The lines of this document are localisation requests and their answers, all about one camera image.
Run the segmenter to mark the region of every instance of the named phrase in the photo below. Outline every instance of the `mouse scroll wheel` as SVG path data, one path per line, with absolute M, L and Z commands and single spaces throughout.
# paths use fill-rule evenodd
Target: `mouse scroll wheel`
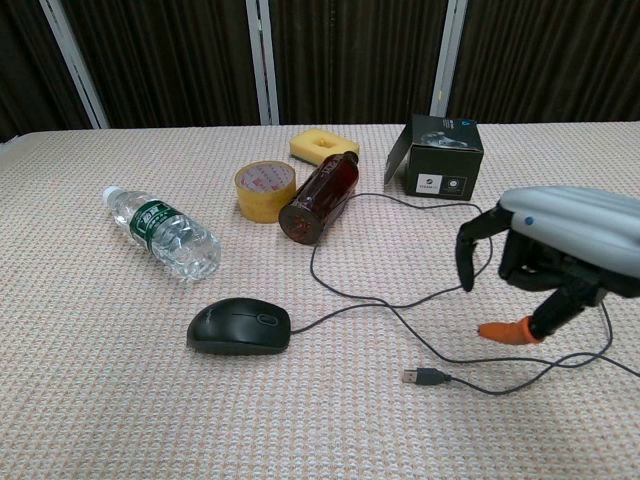
M 275 327 L 278 325 L 278 319 L 272 315 L 267 315 L 266 313 L 259 314 L 256 319 L 263 325 L 268 325 L 270 327 Z

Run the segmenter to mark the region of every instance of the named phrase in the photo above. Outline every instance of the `robotic hand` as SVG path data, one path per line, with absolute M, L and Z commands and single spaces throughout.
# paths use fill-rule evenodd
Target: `robotic hand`
M 640 296 L 640 201 L 589 188 L 535 187 L 505 192 L 497 206 L 460 227 L 456 263 L 462 287 L 474 283 L 476 241 L 509 230 L 498 270 L 528 291 L 555 289 L 517 323 L 487 323 L 478 333 L 511 345 L 538 343 L 596 306 L 608 292 Z

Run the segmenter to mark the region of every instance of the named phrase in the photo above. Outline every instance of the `mouse cable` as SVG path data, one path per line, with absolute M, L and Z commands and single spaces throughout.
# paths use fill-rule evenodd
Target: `mouse cable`
M 354 198 L 357 197 L 363 197 L 363 196 L 372 196 L 372 197 L 381 197 L 381 198 L 385 198 L 388 200 L 392 200 L 394 202 L 397 202 L 401 205 L 404 205 L 406 207 L 410 207 L 410 208 L 414 208 L 417 210 L 433 210 L 433 209 L 437 209 L 437 208 L 451 208 L 451 207 L 472 207 L 475 210 L 477 210 L 479 213 L 482 213 L 482 209 L 474 204 L 474 203 L 465 203 L 465 202 L 457 202 L 457 203 L 447 203 L 447 204 L 440 204 L 440 205 L 428 205 L 428 206 L 421 206 L 421 205 L 414 205 L 408 202 L 405 202 L 403 200 L 400 200 L 398 198 L 392 197 L 390 195 L 386 195 L 386 194 L 382 194 L 382 193 L 358 193 L 356 195 L 353 195 L 349 198 L 347 198 L 344 202 L 348 202 Z M 493 259 L 493 241 L 491 240 L 491 238 L 488 239 L 489 241 L 489 256 L 487 258 L 487 260 L 484 262 L 484 264 L 482 265 L 482 267 L 480 267 L 480 269 L 478 269 L 478 271 L 475 273 L 475 277 L 477 277 L 478 275 L 480 275 L 482 272 L 485 271 L 485 269 L 489 266 L 489 264 L 491 263 L 491 260 Z M 318 275 L 315 272 L 314 269 L 314 265 L 315 265 L 315 258 L 316 258 L 316 253 L 318 251 L 318 248 L 320 246 L 320 241 L 317 242 L 315 244 L 315 246 L 313 247 L 313 251 L 311 253 L 311 261 L 309 263 L 309 271 L 311 273 L 311 276 L 313 277 L 313 279 L 318 282 L 320 285 L 322 285 L 324 288 L 326 288 L 327 290 L 341 296 L 341 297 L 345 297 L 345 298 L 350 298 L 350 299 L 355 299 L 355 300 L 365 300 L 368 301 L 368 303 L 360 303 L 360 304 L 356 304 L 356 305 L 350 305 L 348 307 L 344 307 L 341 308 L 339 310 L 336 310 L 334 312 L 331 312 L 325 316 L 323 316 L 322 318 L 310 323 L 309 325 L 306 325 L 304 327 L 301 327 L 299 329 L 296 330 L 292 330 L 291 334 L 292 335 L 296 335 L 296 334 L 300 334 L 303 332 L 306 332 L 307 330 L 310 330 L 318 325 L 320 325 L 321 323 L 325 322 L 326 320 L 335 317 L 336 315 L 339 315 L 341 313 L 347 312 L 349 310 L 354 310 L 357 308 L 387 308 L 389 310 L 391 310 L 394 315 L 400 320 L 400 322 L 407 328 L 407 330 L 409 330 L 409 332 L 411 332 L 411 334 L 418 339 L 418 341 L 420 341 L 420 343 L 422 343 L 425 347 L 427 347 L 434 355 L 436 355 L 438 358 L 440 358 L 441 360 L 448 362 L 448 363 L 452 363 L 452 364 L 479 364 L 479 363 L 491 363 L 491 362 L 530 362 L 530 363 L 540 363 L 543 365 L 546 365 L 546 367 L 544 369 L 542 369 L 538 374 L 536 374 L 534 377 L 532 377 L 531 379 L 527 380 L 524 383 L 521 383 L 519 385 L 516 385 L 514 387 L 511 388 L 507 388 L 504 390 L 489 390 L 483 387 L 480 387 L 478 385 L 475 385 L 471 382 L 468 382 L 466 380 L 457 378 L 457 377 L 453 377 L 451 375 L 447 375 L 437 369 L 434 368 L 418 368 L 416 370 L 405 370 L 404 375 L 403 375 L 403 381 L 404 382 L 412 382 L 412 383 L 416 383 L 419 385 L 438 385 L 441 383 L 445 383 L 445 382 L 458 382 L 460 384 L 466 385 L 467 387 L 470 387 L 474 390 L 477 390 L 478 392 L 487 394 L 487 395 L 507 395 L 510 393 L 514 393 L 517 392 L 519 390 L 522 390 L 528 386 L 530 386 L 531 384 L 533 384 L 534 382 L 538 381 L 540 378 L 542 378 L 544 375 L 546 375 L 547 373 L 549 373 L 551 370 L 553 370 L 554 368 L 578 368 L 578 367 L 583 367 L 591 362 L 593 362 L 596 359 L 600 359 L 600 360 L 604 360 L 612 365 L 615 365 L 625 371 L 627 371 L 628 373 L 639 377 L 640 378 L 640 373 L 634 371 L 633 369 L 627 367 L 626 365 L 623 365 L 620 362 L 617 362 L 609 357 L 606 357 L 604 355 L 604 353 L 609 349 L 609 347 L 611 347 L 612 343 L 613 343 L 613 326 L 611 324 L 611 318 L 609 317 L 609 312 L 607 311 L 607 308 L 604 305 L 604 302 L 601 302 L 601 307 L 602 307 L 602 311 L 604 313 L 604 317 L 605 317 L 605 323 L 606 323 L 606 336 L 607 336 L 607 341 L 606 344 L 597 352 L 576 352 L 576 353 L 571 353 L 568 355 L 565 355 L 561 358 L 559 358 L 556 361 L 550 361 L 550 360 L 545 360 L 545 359 L 541 359 L 541 358 L 535 358 L 535 357 L 488 357 L 488 358 L 478 358 L 478 359 L 468 359 L 468 360 L 459 360 L 459 359 L 455 359 L 455 358 L 450 358 L 447 357 L 446 355 L 440 353 L 438 350 L 436 350 L 429 342 L 427 342 L 424 338 L 422 338 L 422 336 L 420 336 L 420 334 L 418 334 L 418 332 L 416 332 L 411 325 L 409 325 L 407 323 L 407 321 L 404 319 L 404 317 L 400 314 L 400 312 L 398 310 L 400 309 L 408 309 L 408 308 L 412 308 L 415 307 L 417 305 L 423 304 L 425 302 L 428 302 L 440 295 L 444 295 L 446 293 L 450 293 L 450 292 L 454 292 L 456 290 L 459 290 L 462 288 L 462 285 L 457 285 L 454 287 L 449 287 L 449 288 L 444 288 L 442 290 L 439 290 L 435 293 L 432 293 L 430 295 L 427 295 L 415 302 L 412 303 L 408 303 L 408 304 L 404 304 L 404 305 L 393 305 L 389 302 L 387 302 L 386 300 L 382 299 L 382 298 L 378 298 L 378 297 L 373 297 L 373 296 L 364 296 L 364 295 L 353 295 L 353 294 L 349 294 L 346 292 L 342 292 L 340 290 L 338 290 L 335 287 L 332 287 L 331 285 L 329 285 L 328 283 L 326 283 L 325 281 L 323 281 L 322 279 L 320 279 L 318 277 Z M 588 357 L 586 360 L 583 360 L 581 362 L 578 363 L 565 363 L 567 360 L 573 359 L 573 358 L 577 358 L 577 357 Z

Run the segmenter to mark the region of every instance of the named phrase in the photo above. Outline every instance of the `black box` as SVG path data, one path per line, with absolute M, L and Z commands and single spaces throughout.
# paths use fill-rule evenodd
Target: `black box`
M 385 185 L 407 150 L 407 195 L 471 199 L 484 155 L 476 122 L 412 115 L 387 157 Z

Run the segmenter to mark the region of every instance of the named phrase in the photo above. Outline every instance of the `green bottle label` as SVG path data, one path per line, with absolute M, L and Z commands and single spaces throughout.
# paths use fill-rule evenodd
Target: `green bottle label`
M 151 250 L 153 234 L 165 220 L 176 215 L 182 214 L 160 200 L 147 202 L 138 209 L 131 219 L 129 224 L 131 235 L 142 240 L 147 246 L 147 250 L 153 252 Z

